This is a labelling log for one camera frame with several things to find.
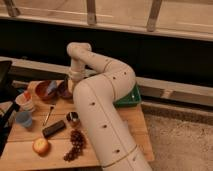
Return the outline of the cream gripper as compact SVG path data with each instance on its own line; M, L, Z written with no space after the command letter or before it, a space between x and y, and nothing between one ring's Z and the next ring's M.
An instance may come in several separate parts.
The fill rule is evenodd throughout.
M68 75L70 78L68 80L68 91L71 94L73 94L75 87L74 82L80 82L81 80L83 80L85 78L85 71L84 70L76 71L72 68L69 68Z

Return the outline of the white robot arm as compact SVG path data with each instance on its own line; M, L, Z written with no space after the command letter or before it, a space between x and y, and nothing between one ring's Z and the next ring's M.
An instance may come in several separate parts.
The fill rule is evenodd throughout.
M135 86L133 69L94 53L88 43L72 42L67 53L69 90L103 171L152 171L113 105Z

